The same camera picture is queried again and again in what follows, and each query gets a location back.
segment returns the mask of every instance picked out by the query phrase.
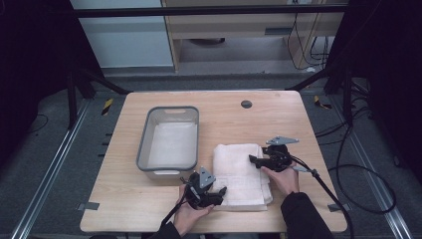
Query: person's hand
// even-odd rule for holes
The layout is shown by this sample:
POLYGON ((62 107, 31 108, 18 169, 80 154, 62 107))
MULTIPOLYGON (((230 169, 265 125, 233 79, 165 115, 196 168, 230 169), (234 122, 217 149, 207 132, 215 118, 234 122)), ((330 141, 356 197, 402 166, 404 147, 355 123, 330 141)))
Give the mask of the person's hand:
POLYGON ((269 175, 276 182, 280 191, 287 196, 292 192, 299 192, 298 172, 293 170, 292 166, 296 166, 296 163, 293 162, 291 167, 288 167, 281 172, 275 172, 265 166, 261 167, 261 170, 269 175))
MULTIPOLYGON (((185 190, 185 184, 182 184, 179 187, 179 199, 176 203, 180 201, 185 190)), ((202 217, 208 215, 211 210, 214 208, 214 205, 209 205, 203 209, 195 210, 193 209, 188 202, 185 201, 180 208, 174 214, 174 227, 180 234, 180 237, 183 237, 186 233, 192 229, 195 223, 202 217)))

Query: folded towel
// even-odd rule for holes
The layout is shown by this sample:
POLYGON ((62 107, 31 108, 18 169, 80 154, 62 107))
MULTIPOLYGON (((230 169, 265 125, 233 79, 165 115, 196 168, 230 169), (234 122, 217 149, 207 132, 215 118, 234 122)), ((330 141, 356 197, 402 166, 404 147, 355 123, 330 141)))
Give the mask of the folded towel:
POLYGON ((273 200, 270 179, 249 160, 249 155, 263 157, 255 143, 219 144, 214 149, 213 190, 227 186, 224 201, 216 210, 263 211, 273 200))

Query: person's arm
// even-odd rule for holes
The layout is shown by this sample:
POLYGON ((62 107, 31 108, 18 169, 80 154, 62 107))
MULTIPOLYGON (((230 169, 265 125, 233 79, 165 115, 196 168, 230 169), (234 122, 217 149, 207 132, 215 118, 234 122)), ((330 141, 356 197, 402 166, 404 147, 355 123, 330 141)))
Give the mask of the person's arm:
POLYGON ((286 196, 281 209, 290 239, 333 238, 310 198, 305 193, 299 192, 297 171, 289 167, 281 172, 275 172, 264 166, 261 170, 276 182, 277 187, 286 196))
MULTIPOLYGON (((183 184, 179 187, 179 199, 176 203, 181 200, 185 186, 183 184)), ((184 201, 174 213, 174 223, 168 222, 148 239, 180 239, 192 229, 199 219, 208 215, 213 208, 214 205, 209 205, 203 209, 195 210, 189 203, 184 201)))
POLYGON ((173 223, 168 222, 148 239, 181 239, 181 236, 173 223))
POLYGON ((310 198, 303 192, 289 194, 282 206, 289 238, 333 238, 310 198))

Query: white cabinet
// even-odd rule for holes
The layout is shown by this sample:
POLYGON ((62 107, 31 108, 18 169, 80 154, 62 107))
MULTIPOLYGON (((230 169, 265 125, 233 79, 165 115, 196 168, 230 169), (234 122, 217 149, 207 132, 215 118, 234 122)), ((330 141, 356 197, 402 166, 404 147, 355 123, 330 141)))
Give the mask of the white cabinet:
MULTIPOLYGON (((71 0, 75 9, 161 7, 159 0, 71 0)), ((173 68, 164 18, 81 18, 104 72, 173 68)))

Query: black cable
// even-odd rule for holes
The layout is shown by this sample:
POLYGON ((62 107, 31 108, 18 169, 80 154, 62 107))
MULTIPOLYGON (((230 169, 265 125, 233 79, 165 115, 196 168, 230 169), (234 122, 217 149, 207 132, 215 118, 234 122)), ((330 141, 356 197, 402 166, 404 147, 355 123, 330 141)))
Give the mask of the black cable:
POLYGON ((2 9, 0 12, 0 16, 3 16, 6 13, 6 3, 4 3, 5 0, 1 0, 2 3, 2 9))
POLYGON ((324 133, 319 132, 318 134, 316 134, 316 137, 327 136, 327 135, 329 135, 331 133, 334 133, 334 132, 338 131, 339 129, 341 129, 345 124, 346 123, 343 122, 343 123, 340 123, 340 124, 337 124, 337 125, 333 126, 333 129, 330 130, 330 131, 327 131, 327 132, 324 132, 324 133))
POLYGON ((330 144, 335 144, 335 143, 339 143, 339 142, 342 142, 342 140, 337 140, 337 141, 332 141, 332 142, 322 142, 322 143, 319 143, 318 145, 324 146, 324 145, 330 145, 330 144))
POLYGON ((180 201, 178 203, 176 203, 176 205, 174 205, 173 209, 171 209, 171 211, 167 214, 167 216, 164 217, 164 219, 162 219, 161 225, 160 225, 159 228, 162 228, 163 226, 165 226, 167 221, 173 216, 174 213, 176 213, 177 210, 179 210, 179 208, 182 206, 182 204, 187 202, 187 201, 184 201, 184 199, 186 197, 187 190, 188 190, 188 185, 185 186, 185 189, 183 191, 182 197, 180 198, 180 201))
POLYGON ((34 130, 28 131, 27 133, 33 133, 33 132, 39 131, 41 128, 46 126, 47 123, 49 122, 49 118, 46 115, 38 114, 37 117, 44 117, 46 119, 46 121, 44 122, 43 125, 39 126, 38 128, 36 128, 34 130))
POLYGON ((344 134, 344 138, 343 138, 343 141, 341 142, 341 145, 340 145, 340 148, 339 148, 339 151, 338 151, 338 155, 337 155, 337 160, 336 160, 336 163, 335 163, 335 167, 334 167, 334 169, 335 169, 335 177, 336 177, 336 180, 337 180, 337 183, 338 183, 338 187, 339 187, 339 189, 341 190, 341 192, 344 194, 344 196, 350 201, 350 202, 352 202, 354 205, 356 205, 357 207, 359 207, 359 208, 361 208, 362 210, 365 210, 365 211, 367 211, 367 212, 372 212, 372 213, 375 213, 375 214, 384 214, 384 213, 387 213, 387 212, 390 212, 394 207, 395 207, 395 205, 396 205, 396 197, 395 197, 395 193, 394 193, 394 191, 392 190, 392 188, 389 186, 389 184, 386 182, 386 180, 384 179, 384 178, 382 178, 378 173, 376 173, 376 172, 374 172, 373 170, 371 170, 371 169, 369 169, 369 168, 366 168, 366 167, 363 167, 363 166, 360 166, 360 165, 354 165, 354 164, 346 164, 346 166, 354 166, 354 167, 359 167, 359 168, 363 168, 363 169, 365 169, 365 170, 368 170, 368 171, 370 171, 371 173, 374 173, 375 175, 377 175, 383 182, 384 182, 384 184, 385 184, 385 186, 388 188, 388 190, 390 191, 390 194, 391 194, 391 196, 392 196, 392 198, 393 198, 393 203, 392 203, 392 205, 388 208, 388 209, 386 209, 386 210, 373 210, 373 209, 370 209, 370 208, 367 208, 367 207, 364 207, 364 206, 362 206, 362 205, 360 205, 360 204, 358 204, 357 202, 355 202, 353 199, 351 199, 350 198, 350 196, 348 196, 348 194, 347 193, 345 193, 345 191, 344 191, 344 189, 343 189, 343 187, 342 187, 342 184, 341 184, 341 181, 340 181, 340 178, 339 178, 339 173, 338 173, 338 170, 341 168, 341 167, 343 167, 343 165, 340 165, 339 164, 339 160, 340 160, 340 156, 341 156, 341 152, 342 152, 342 149, 343 149, 343 146, 344 146, 344 143, 345 143, 345 139, 346 139, 346 137, 347 137, 347 135, 348 135, 348 133, 351 131, 351 129, 352 129, 352 126, 349 126, 348 128, 347 128, 347 130, 346 130, 346 133, 344 134))
POLYGON ((298 157, 295 157, 291 155, 291 159, 301 165, 302 167, 306 168, 316 179, 316 181, 319 183, 319 185, 323 188, 323 190, 329 195, 329 197, 335 202, 335 204, 340 208, 340 210, 343 213, 344 219, 347 222, 349 231, 350 231, 350 238, 354 238, 354 229, 353 229, 353 223, 351 222, 350 215, 348 214, 347 210, 344 208, 344 206, 341 204, 341 202, 334 196, 334 194, 329 190, 329 188, 326 186, 326 184, 322 181, 322 179, 319 177, 319 174, 315 169, 310 169, 306 163, 304 163, 301 159, 298 157))
POLYGON ((290 32, 289 37, 288 37, 288 52, 289 52, 289 54, 290 54, 290 56, 291 56, 291 59, 292 59, 292 62, 293 62, 294 67, 296 68, 296 70, 305 70, 305 69, 307 69, 307 68, 308 68, 308 67, 305 67, 305 68, 299 68, 299 67, 297 67, 297 66, 296 66, 295 61, 293 61, 293 55, 292 55, 292 52, 290 51, 290 39, 291 39, 292 33, 293 33, 293 31, 294 31, 295 29, 296 29, 296 34, 297 34, 297 36, 298 36, 298 42, 299 42, 299 45, 301 46, 302 57, 303 57, 303 58, 304 58, 304 60, 305 60, 305 61, 309 64, 309 67, 314 67, 314 66, 317 66, 317 64, 312 64, 312 63, 308 62, 307 58, 305 57, 304 47, 302 46, 302 42, 301 42, 301 39, 300 39, 300 37, 299 37, 299 31, 298 31, 298 13, 296 13, 296 14, 295 14, 295 21, 294 21, 293 26, 292 26, 292 31, 290 32))
POLYGON ((347 199, 349 201, 351 201, 355 206, 359 207, 362 210, 365 210, 365 211, 368 211, 368 212, 371 212, 371 213, 374 213, 374 214, 384 214, 384 213, 388 213, 388 212, 390 212, 390 211, 392 211, 394 209, 394 207, 397 204, 397 199, 396 199, 395 192, 391 188, 390 184, 385 180, 385 178, 383 178, 379 173, 377 173, 377 172, 375 172, 375 171, 373 171, 373 170, 371 170, 371 169, 369 169, 367 167, 356 165, 356 164, 342 164, 342 165, 339 165, 338 167, 332 167, 328 171, 332 171, 334 169, 335 170, 338 170, 338 169, 343 168, 343 167, 357 167, 357 168, 364 169, 364 170, 366 170, 366 171, 374 174, 379 179, 381 179, 381 181, 384 183, 385 187, 388 189, 388 191, 389 191, 389 193, 391 195, 391 198, 393 199, 393 201, 391 203, 391 206, 389 208, 387 208, 385 210, 373 210, 373 209, 370 209, 370 208, 367 208, 367 207, 364 207, 364 206, 360 205, 359 203, 357 203, 356 201, 354 201, 353 199, 351 199, 344 191, 342 191, 342 193, 344 194, 344 196, 347 197, 347 199))
MULTIPOLYGON (((369 111, 369 110, 370 110, 370 108, 369 108, 369 107, 363 107, 363 108, 361 108, 361 109, 357 110, 356 112, 354 112, 354 113, 353 113, 353 119, 354 119, 354 120, 359 119, 361 116, 356 117, 359 113, 361 113, 361 112, 363 112, 363 111, 369 111)), ((341 122, 341 123, 336 124, 336 125, 334 125, 334 126, 331 126, 331 127, 326 128, 326 129, 323 129, 323 130, 321 130, 321 131, 319 131, 319 132, 316 132, 316 133, 315 133, 315 135, 316 135, 316 137, 327 136, 327 135, 329 135, 329 134, 331 134, 331 133, 333 133, 333 132, 338 131, 338 130, 339 130, 339 129, 341 129, 341 127, 342 127, 342 126, 344 126, 344 125, 346 125, 346 122, 341 122)))

